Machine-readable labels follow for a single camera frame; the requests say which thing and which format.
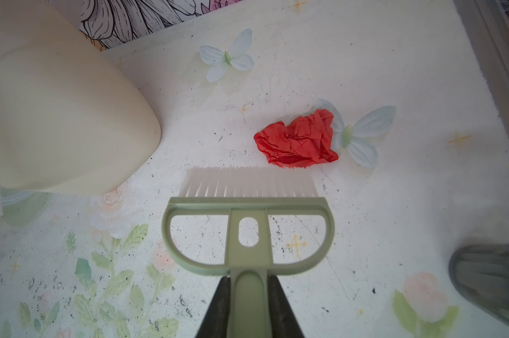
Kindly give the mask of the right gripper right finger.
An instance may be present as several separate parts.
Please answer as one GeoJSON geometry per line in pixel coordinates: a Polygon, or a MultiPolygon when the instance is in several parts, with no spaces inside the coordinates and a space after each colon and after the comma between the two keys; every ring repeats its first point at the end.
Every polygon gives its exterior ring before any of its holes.
{"type": "Polygon", "coordinates": [[[277,276],[268,277],[268,304],[273,338],[304,338],[277,276]]]}

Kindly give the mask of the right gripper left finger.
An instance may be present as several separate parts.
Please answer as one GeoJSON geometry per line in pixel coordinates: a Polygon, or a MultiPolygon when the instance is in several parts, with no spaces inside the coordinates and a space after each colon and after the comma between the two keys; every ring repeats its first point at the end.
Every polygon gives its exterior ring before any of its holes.
{"type": "Polygon", "coordinates": [[[227,338],[230,297],[231,279],[222,277],[197,331],[196,338],[227,338]]]}

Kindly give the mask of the green hand brush white bristles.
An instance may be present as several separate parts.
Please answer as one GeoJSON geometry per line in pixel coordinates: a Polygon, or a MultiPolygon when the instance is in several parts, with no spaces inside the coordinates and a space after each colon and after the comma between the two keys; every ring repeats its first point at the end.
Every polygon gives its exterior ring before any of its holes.
{"type": "Polygon", "coordinates": [[[268,277],[298,275],[318,265],[332,246],[335,221],[304,169],[196,167],[185,173],[178,196],[168,201],[161,231],[168,253],[179,266],[198,275],[217,276],[219,281],[231,279],[227,337],[272,337],[268,277]],[[228,219],[222,264],[194,261],[174,244],[172,220],[193,215],[228,219]],[[322,217],[326,233],[318,250],[295,263],[276,263],[270,231],[275,215],[322,217]]]}

